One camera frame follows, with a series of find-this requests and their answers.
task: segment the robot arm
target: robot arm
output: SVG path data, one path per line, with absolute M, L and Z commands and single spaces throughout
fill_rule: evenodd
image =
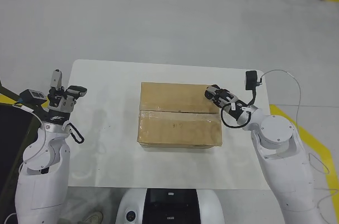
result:
M 274 193 L 286 224 L 320 224 L 314 202 L 314 179 L 302 141 L 295 126 L 286 118 L 264 115 L 248 106 L 228 90 L 209 86 L 205 96 L 227 112 L 251 139 L 270 189 Z
M 80 86 L 69 86 L 65 90 L 61 81 L 62 73 L 55 70 L 48 94 L 49 112 L 38 114 L 43 125 L 38 129 L 37 140 L 23 153 L 24 162 L 15 195 L 19 224 L 57 223 L 69 179 L 70 148 L 65 139 L 71 134 L 76 142 L 84 141 L 79 133 L 81 141 L 75 138 L 70 127 L 77 130 L 68 120 L 76 100 L 87 90 Z M 33 90 L 22 92 L 20 97 L 18 102 L 28 103 L 32 108 L 46 101 L 42 92 Z

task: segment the shoe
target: shoe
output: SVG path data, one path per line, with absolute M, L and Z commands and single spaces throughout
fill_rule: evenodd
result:
M 83 222 L 91 224 L 101 224 L 103 214 L 101 212 L 94 212 L 90 214 Z

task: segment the gray floor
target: gray floor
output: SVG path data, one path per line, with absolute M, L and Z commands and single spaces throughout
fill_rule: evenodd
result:
M 56 68 L 66 85 L 76 59 L 286 69 L 303 89 L 300 123 L 331 149 L 339 177 L 339 3 L 0 0 L 0 75 L 7 88 L 47 92 Z M 288 105 L 280 108 L 294 117 L 295 82 L 281 73 L 266 80 L 270 103 Z M 325 187 L 324 176 L 314 175 L 316 185 Z M 104 223 L 113 223 L 115 190 L 124 191 L 69 188 L 63 217 L 76 222 L 97 209 Z M 283 223 L 270 191 L 217 194 L 227 223 Z M 337 223 L 331 201 L 321 207 Z

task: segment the brown cardboard box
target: brown cardboard box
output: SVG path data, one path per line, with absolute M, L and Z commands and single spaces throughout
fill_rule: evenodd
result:
M 137 141 L 146 147 L 221 146 L 219 109 L 205 98 L 206 88 L 143 82 Z

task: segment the table top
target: table top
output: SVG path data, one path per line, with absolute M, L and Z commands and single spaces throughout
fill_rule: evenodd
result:
M 77 60 L 69 85 L 83 86 L 70 121 L 85 137 L 71 148 L 69 186 L 121 188 L 269 189 L 250 132 L 223 128 L 209 149 L 143 148 L 137 140 L 141 82 L 217 84 L 244 102 L 247 69 Z M 265 81 L 255 105 L 269 114 Z M 229 115 L 225 119 L 236 125 Z

